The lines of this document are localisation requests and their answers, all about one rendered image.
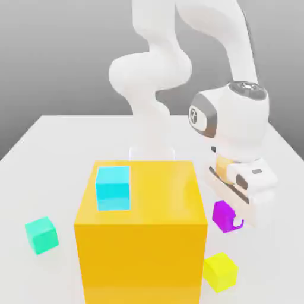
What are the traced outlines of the large orange box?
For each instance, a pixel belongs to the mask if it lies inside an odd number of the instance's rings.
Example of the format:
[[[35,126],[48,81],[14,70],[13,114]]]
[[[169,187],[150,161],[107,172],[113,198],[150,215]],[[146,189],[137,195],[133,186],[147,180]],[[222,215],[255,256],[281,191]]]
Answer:
[[[131,208],[99,211],[103,166],[128,166]],[[85,304],[200,304],[207,219],[191,161],[96,161],[74,221]]]

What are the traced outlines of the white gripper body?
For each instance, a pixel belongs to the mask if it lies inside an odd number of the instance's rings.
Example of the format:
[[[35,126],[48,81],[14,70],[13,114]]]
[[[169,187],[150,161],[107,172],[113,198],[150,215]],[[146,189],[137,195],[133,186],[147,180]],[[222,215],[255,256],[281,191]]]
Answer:
[[[236,215],[244,219],[246,224],[257,229],[266,229],[273,222],[275,190],[269,189],[246,196],[233,185],[225,184],[209,167],[205,180],[215,194],[225,200],[235,211]]]

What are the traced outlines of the small cyan cube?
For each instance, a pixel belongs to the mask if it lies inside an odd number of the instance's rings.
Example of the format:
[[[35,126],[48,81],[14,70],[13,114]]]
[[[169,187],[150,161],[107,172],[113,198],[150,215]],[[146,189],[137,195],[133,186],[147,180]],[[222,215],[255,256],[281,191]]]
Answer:
[[[130,210],[130,167],[98,167],[95,181],[98,211]]]

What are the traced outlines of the small turquoise cube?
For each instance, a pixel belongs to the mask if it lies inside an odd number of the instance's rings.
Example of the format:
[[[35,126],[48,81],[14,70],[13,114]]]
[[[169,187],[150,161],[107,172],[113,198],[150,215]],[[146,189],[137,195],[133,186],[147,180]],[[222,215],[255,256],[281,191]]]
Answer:
[[[59,245],[55,226],[49,217],[42,217],[25,224],[28,242],[36,255]]]

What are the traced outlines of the small yellow cube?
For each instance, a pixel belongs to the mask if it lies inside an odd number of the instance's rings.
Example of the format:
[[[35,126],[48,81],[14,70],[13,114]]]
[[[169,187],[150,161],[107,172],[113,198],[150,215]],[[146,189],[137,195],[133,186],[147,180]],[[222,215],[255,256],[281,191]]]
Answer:
[[[227,254],[220,252],[204,260],[203,278],[216,293],[220,293],[236,284],[238,269]]]

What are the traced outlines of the small purple cube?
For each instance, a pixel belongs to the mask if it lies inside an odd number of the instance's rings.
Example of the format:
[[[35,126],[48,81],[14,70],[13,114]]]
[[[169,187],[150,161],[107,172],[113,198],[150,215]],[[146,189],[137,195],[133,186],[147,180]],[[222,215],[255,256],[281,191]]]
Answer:
[[[233,226],[235,216],[235,210],[225,200],[214,203],[212,219],[223,233],[232,232],[243,227]]]

